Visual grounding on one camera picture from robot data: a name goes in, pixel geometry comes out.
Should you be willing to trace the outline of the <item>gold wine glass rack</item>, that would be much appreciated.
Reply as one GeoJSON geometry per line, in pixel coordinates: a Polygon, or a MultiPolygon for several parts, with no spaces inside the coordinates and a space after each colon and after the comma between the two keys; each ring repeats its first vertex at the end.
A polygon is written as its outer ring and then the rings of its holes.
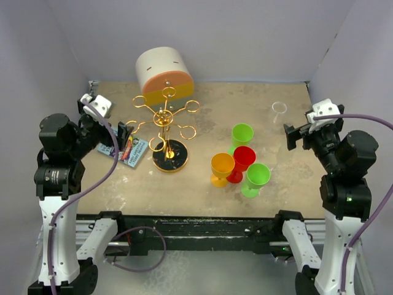
{"type": "Polygon", "coordinates": [[[142,90],[141,94],[133,98],[132,104],[135,108],[147,108],[152,112],[150,121],[138,123],[138,126],[131,133],[134,135],[146,124],[153,124],[159,128],[156,136],[160,142],[153,146],[154,138],[148,142],[152,151],[152,160],[156,168],[165,173],[175,173],[184,168],[188,162],[188,149],[186,145],[176,139],[171,138],[171,128],[180,129],[180,136],[184,140],[191,140],[196,137],[196,129],[191,125],[179,125],[175,123],[175,115],[182,111],[189,113],[198,112],[200,103],[197,100],[187,100],[182,107],[175,110],[170,107],[170,103],[181,98],[187,98],[194,93],[194,84],[173,86],[165,85],[162,89],[153,91],[142,90]]]}

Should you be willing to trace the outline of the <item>red wine glass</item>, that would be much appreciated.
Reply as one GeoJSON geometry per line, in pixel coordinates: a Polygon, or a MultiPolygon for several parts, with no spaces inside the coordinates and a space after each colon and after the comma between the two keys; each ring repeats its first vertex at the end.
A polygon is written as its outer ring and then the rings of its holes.
{"type": "Polygon", "coordinates": [[[236,184],[242,181],[243,173],[255,162],[256,153],[248,146],[239,146],[234,150],[233,159],[235,167],[227,177],[227,181],[236,184]]]}

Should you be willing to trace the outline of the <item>orange wine glass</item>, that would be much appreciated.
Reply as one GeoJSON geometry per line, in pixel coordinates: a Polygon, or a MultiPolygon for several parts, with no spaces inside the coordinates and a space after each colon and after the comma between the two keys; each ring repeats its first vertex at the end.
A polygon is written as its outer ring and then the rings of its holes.
{"type": "Polygon", "coordinates": [[[235,160],[228,153],[218,153],[211,159],[211,183],[213,186],[223,188],[227,185],[227,177],[235,167],[235,160]]]}

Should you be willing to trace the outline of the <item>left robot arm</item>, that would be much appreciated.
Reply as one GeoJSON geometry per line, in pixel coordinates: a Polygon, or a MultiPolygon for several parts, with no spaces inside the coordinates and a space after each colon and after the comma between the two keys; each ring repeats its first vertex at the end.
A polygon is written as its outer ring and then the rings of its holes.
{"type": "Polygon", "coordinates": [[[97,263],[103,260],[108,243],[126,235],[122,213],[103,211],[81,248],[76,248],[78,202],[91,192],[81,190],[85,171],[82,159],[99,143],[118,151],[129,134],[126,126],[119,124],[120,136],[114,135],[106,120],[112,111],[107,99],[83,98],[78,107],[78,124],[60,113],[40,123],[43,147],[37,155],[34,182],[43,219],[42,266],[28,294],[92,294],[98,282],[97,263]]]}

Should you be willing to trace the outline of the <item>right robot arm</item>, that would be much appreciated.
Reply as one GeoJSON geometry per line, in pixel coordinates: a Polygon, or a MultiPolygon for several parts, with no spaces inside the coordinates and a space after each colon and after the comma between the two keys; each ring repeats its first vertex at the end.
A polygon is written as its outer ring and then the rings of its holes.
{"type": "Polygon", "coordinates": [[[325,211],[325,240],[319,257],[306,232],[302,215],[281,210],[275,216],[274,236],[287,240],[298,272],[297,294],[354,294],[357,242],[351,240],[369,220],[372,193],[365,175],[376,162],[378,143],[367,132],[353,130],[343,139],[343,120],[312,131],[311,124],[295,128],[285,125],[287,148],[303,140],[327,172],[319,188],[325,211]]]}

